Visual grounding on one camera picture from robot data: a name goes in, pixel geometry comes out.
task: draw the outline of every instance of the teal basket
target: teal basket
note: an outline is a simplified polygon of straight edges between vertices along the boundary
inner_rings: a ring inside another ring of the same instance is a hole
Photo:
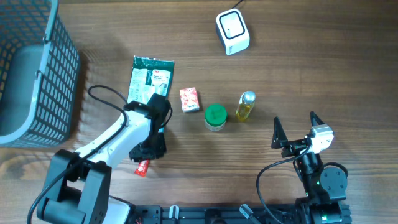
[[[0,146],[67,140],[80,58],[58,1],[0,1]]]

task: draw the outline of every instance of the small pink box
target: small pink box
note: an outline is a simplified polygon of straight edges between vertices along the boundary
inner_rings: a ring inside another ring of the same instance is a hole
[[[199,110],[198,93],[195,87],[180,90],[180,98],[184,113]]]

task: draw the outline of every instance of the silver bottle cap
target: silver bottle cap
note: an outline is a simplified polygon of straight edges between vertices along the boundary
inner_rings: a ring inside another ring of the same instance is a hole
[[[253,91],[247,91],[244,93],[243,95],[243,101],[245,103],[254,103],[254,101],[256,100],[256,94]]]

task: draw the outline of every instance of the wooden tabletop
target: wooden tabletop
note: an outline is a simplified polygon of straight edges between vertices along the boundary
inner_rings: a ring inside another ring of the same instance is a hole
[[[215,18],[235,3],[61,4],[81,55],[71,138],[52,149],[0,149],[0,223],[25,221],[57,150],[76,150],[115,122],[119,112],[86,90],[104,84],[126,95],[135,55],[175,61],[168,152],[151,162],[145,178],[134,175],[137,164],[123,160],[112,174],[111,195],[137,205],[259,205],[257,173],[281,160],[280,150],[271,149],[273,118],[280,118],[289,139],[300,139],[314,110],[335,131],[323,162],[349,170],[345,203],[354,223],[396,223],[396,1],[248,0],[239,8],[250,46],[226,56]],[[182,113],[178,91],[193,86],[201,108],[226,107],[222,131],[206,129],[203,110]],[[257,102],[250,119],[239,123],[234,112],[246,90],[256,92]],[[107,91],[96,94],[118,100]],[[267,203],[305,196],[291,163],[264,173],[261,190]]]

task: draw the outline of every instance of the white box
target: white box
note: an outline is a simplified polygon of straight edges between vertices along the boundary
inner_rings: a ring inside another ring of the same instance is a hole
[[[227,55],[249,47],[248,28],[239,10],[230,9],[220,13],[216,18],[216,30]]]

